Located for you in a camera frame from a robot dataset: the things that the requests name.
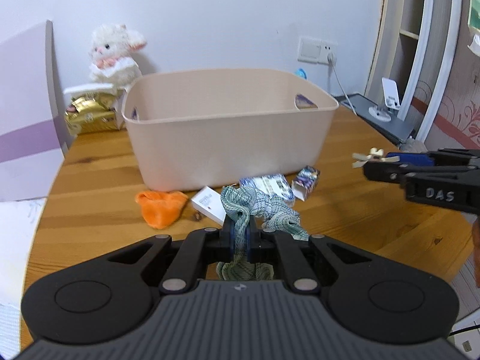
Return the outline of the gold foil bag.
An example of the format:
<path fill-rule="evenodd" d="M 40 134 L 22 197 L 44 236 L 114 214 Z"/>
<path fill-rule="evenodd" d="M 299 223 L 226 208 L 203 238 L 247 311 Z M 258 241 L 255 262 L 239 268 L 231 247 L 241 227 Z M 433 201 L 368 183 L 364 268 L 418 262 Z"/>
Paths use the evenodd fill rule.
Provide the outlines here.
<path fill-rule="evenodd" d="M 64 120 L 72 136 L 118 130 L 116 96 L 85 94 L 75 97 L 66 108 Z"/>

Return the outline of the white wall switch socket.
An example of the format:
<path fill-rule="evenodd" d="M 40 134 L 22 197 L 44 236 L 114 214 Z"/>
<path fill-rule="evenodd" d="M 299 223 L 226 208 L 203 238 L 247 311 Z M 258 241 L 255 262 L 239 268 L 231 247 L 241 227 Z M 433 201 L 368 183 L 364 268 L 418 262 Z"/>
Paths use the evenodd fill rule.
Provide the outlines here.
<path fill-rule="evenodd" d="M 298 40 L 297 60 L 304 63 L 329 65 L 328 56 L 337 52 L 338 44 L 311 37 Z"/>

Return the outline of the white phone stand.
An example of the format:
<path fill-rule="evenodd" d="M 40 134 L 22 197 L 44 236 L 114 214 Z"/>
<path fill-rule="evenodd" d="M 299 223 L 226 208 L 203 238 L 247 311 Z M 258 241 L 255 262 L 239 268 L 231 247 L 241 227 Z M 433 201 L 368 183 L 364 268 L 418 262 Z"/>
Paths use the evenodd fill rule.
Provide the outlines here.
<path fill-rule="evenodd" d="M 396 82 L 383 77 L 382 91 L 382 102 L 379 105 L 368 108 L 368 113 L 376 120 L 389 123 L 392 120 L 391 111 L 398 111 L 400 109 L 400 98 Z"/>

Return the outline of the orange cloth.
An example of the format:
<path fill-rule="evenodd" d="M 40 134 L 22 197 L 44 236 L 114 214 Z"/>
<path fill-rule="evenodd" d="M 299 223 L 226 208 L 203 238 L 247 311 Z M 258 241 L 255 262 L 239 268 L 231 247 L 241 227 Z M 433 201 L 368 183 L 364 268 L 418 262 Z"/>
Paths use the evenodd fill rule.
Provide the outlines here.
<path fill-rule="evenodd" d="M 163 230 L 176 222 L 189 198 L 180 191 L 159 192 L 147 190 L 135 197 L 142 217 L 151 228 Z"/>

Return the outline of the green plaid cloth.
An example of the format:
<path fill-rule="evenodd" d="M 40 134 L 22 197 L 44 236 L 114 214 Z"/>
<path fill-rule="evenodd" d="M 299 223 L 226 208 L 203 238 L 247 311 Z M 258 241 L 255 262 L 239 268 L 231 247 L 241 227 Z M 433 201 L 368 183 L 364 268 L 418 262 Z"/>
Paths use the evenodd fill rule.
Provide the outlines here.
<path fill-rule="evenodd" d="M 270 197 L 251 186 L 226 186 L 221 191 L 220 201 L 226 217 L 234 224 L 233 261 L 216 265 L 216 273 L 222 281 L 269 281 L 274 277 L 272 265 L 247 261 L 247 225 L 252 216 L 264 220 L 264 230 L 289 233 L 298 241 L 308 239 L 299 213 L 278 196 Z"/>

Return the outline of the beige plastic storage bin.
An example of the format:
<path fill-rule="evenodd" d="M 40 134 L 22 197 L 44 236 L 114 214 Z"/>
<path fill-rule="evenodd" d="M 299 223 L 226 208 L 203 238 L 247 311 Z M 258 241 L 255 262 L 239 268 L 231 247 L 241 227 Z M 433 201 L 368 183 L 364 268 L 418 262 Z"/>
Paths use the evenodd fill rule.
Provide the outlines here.
<path fill-rule="evenodd" d="M 219 68 L 140 77 L 122 115 L 144 184 L 188 191 L 312 166 L 337 108 L 293 73 Z"/>

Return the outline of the white plush sheep toy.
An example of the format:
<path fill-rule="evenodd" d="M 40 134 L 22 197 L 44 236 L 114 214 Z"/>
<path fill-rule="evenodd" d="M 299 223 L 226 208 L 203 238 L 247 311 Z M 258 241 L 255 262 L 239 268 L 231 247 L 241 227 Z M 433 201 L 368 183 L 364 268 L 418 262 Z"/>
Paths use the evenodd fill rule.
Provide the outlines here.
<path fill-rule="evenodd" d="M 102 24 L 92 32 L 89 78 L 126 88 L 142 75 L 133 54 L 146 46 L 145 37 L 124 24 Z"/>

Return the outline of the small white box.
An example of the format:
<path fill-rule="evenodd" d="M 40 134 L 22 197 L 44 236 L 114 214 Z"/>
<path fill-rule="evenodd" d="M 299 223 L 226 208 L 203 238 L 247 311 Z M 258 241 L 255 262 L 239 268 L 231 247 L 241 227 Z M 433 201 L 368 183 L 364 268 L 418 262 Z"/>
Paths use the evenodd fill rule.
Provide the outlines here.
<path fill-rule="evenodd" d="M 221 203 L 221 195 L 208 186 L 191 197 L 193 209 L 219 225 L 224 223 L 226 213 Z"/>

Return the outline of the white wooden shelf frame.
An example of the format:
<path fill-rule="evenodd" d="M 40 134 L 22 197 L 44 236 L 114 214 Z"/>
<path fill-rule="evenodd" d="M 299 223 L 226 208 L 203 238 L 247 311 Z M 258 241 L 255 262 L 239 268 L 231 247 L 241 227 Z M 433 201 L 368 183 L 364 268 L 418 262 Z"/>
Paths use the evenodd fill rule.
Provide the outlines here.
<path fill-rule="evenodd" d="M 366 97 L 383 101 L 382 78 L 397 84 L 400 109 L 425 141 L 447 86 L 460 31 L 462 0 L 382 0 Z"/>

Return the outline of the white open carton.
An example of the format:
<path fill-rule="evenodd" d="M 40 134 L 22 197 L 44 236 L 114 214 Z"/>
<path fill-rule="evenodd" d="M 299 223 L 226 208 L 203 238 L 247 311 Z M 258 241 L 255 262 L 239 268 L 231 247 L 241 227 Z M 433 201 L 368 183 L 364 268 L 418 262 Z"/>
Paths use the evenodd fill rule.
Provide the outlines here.
<path fill-rule="evenodd" d="M 90 83 L 90 84 L 69 87 L 64 90 L 64 96 L 70 100 L 68 106 L 70 105 L 70 103 L 74 98 L 77 98 L 85 94 L 97 94 L 97 93 L 111 94 L 116 96 L 115 111 L 116 111 L 117 125 L 119 128 L 118 130 L 121 130 L 124 127 L 124 123 L 125 123 L 124 118 L 121 114 L 121 108 L 122 108 L 122 104 L 125 96 L 124 88 L 117 88 L 113 84 L 109 84 L 109 83 Z"/>

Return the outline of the blue white patterned box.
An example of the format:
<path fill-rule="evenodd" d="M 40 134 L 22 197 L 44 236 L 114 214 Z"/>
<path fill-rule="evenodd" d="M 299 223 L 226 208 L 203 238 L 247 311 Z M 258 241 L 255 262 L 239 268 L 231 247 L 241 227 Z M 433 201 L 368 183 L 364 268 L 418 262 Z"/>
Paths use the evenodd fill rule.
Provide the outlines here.
<path fill-rule="evenodd" d="M 295 205 L 295 195 L 283 174 L 242 178 L 239 184 L 258 189 L 270 197 L 280 197 L 290 207 Z"/>

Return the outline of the purple cartoon box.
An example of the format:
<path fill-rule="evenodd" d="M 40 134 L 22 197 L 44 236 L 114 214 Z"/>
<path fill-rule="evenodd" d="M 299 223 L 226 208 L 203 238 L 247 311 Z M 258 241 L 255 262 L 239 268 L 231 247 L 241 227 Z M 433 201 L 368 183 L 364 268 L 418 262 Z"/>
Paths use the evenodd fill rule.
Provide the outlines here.
<path fill-rule="evenodd" d="M 291 181 L 291 189 L 294 196 L 305 201 L 312 193 L 320 179 L 320 171 L 315 167 L 304 167 Z"/>

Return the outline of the grey laptop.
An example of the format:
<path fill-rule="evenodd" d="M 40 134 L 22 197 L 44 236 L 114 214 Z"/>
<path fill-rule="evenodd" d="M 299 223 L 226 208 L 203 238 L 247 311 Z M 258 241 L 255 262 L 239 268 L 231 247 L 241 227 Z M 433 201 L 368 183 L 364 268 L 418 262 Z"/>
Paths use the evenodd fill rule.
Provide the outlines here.
<path fill-rule="evenodd" d="M 361 94 L 352 94 L 346 99 L 338 96 L 338 102 L 346 108 L 353 106 L 355 113 L 371 127 L 381 133 L 394 145 L 404 144 L 408 138 L 415 135 L 413 123 L 399 119 L 395 113 L 381 109 L 377 103 L 370 101 Z"/>

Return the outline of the blue bird figurine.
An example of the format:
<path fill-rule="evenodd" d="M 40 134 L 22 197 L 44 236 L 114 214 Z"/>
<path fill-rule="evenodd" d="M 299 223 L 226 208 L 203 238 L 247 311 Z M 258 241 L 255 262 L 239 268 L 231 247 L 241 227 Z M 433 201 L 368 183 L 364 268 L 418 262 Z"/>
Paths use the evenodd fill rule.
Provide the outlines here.
<path fill-rule="evenodd" d="M 308 78 L 308 75 L 307 73 L 304 71 L 304 69 L 302 68 L 299 68 L 295 71 L 295 75 L 298 76 L 298 77 L 301 77 L 303 78 L 304 80 L 306 80 Z"/>

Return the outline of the lilac headboard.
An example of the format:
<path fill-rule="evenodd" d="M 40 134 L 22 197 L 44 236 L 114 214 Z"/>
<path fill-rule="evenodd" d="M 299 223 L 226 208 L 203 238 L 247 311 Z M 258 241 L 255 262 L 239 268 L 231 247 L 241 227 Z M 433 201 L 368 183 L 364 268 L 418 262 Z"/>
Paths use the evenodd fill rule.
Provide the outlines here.
<path fill-rule="evenodd" d="M 55 96 L 49 20 L 1 43 L 1 200 L 46 197 L 70 135 Z"/>

